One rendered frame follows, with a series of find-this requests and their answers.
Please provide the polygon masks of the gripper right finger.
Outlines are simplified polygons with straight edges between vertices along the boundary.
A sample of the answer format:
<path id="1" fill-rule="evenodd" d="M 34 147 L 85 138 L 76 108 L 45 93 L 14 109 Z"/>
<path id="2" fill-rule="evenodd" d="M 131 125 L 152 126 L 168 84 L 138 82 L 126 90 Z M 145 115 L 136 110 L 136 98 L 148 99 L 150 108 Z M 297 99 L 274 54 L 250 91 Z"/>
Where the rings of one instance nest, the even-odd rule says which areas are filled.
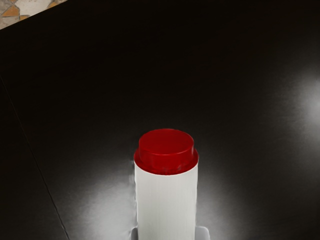
<path id="1" fill-rule="evenodd" d="M 209 230 L 204 226 L 196 226 L 195 240 L 210 240 Z"/>

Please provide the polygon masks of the white bottle with red cap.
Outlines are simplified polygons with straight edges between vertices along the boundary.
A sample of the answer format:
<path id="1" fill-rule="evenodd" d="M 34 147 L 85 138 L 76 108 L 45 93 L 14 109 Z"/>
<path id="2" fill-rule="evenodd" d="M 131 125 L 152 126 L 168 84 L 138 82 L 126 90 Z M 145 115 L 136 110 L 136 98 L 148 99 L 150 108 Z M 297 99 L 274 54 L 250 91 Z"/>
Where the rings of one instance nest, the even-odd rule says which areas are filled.
<path id="1" fill-rule="evenodd" d="M 195 240 L 199 155 L 177 129 L 145 133 L 134 153 L 138 240 Z"/>

